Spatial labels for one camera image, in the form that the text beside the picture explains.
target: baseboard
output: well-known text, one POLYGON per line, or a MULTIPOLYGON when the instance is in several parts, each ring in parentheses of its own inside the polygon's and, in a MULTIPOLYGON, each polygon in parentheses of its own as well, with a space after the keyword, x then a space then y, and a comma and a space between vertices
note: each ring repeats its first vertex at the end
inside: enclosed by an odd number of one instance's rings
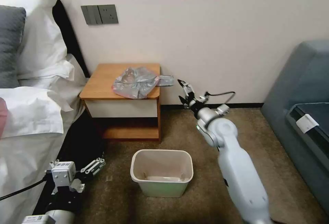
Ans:
MULTIPOLYGON (((215 109, 221 104, 206 104, 207 107, 215 109)), ((227 104, 229 108, 261 108, 264 103, 229 103, 227 104)), ((184 109, 183 105, 161 105, 163 110, 180 110, 184 109)))

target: power outlet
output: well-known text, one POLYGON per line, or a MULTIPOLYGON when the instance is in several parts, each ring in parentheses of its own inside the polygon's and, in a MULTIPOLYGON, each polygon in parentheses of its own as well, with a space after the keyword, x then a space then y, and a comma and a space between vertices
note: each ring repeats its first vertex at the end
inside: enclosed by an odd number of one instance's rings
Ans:
POLYGON ((102 19, 102 24, 119 23, 114 4, 98 5, 98 10, 100 18, 102 19))

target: white trash can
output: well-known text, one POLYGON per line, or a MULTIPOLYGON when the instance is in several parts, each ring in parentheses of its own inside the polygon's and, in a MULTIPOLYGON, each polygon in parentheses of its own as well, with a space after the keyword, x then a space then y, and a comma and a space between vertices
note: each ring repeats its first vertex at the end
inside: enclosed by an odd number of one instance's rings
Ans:
POLYGON ((181 197, 193 178, 193 164, 183 150, 139 150, 130 175, 149 197, 181 197))

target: wall switch panel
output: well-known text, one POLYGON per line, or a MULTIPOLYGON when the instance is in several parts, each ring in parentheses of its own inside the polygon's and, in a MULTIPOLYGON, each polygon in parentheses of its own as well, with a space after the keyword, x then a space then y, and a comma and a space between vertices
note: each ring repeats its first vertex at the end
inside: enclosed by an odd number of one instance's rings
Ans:
POLYGON ((81 9, 88 25, 119 23, 114 4, 84 5, 81 9))

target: paper tag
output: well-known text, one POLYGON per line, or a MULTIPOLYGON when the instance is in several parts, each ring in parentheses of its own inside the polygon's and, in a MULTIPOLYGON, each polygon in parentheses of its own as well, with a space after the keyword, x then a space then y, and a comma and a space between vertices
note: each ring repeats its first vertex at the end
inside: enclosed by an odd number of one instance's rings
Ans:
POLYGON ((305 134, 310 129, 318 126, 319 124, 312 118, 310 114, 305 114, 303 117, 296 121, 296 125, 305 134))

